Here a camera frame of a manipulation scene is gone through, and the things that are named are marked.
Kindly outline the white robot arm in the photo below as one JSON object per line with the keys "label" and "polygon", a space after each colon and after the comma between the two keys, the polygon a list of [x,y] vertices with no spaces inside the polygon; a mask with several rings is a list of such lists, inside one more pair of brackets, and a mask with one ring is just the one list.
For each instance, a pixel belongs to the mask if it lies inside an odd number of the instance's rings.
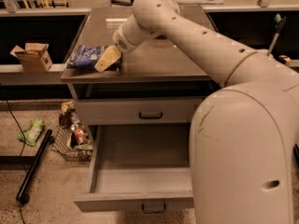
{"label": "white robot arm", "polygon": [[113,35],[130,52],[166,36],[220,85],[197,108],[190,166],[199,224],[293,224],[292,151],[299,141],[299,74],[180,16],[171,0],[135,0]]}

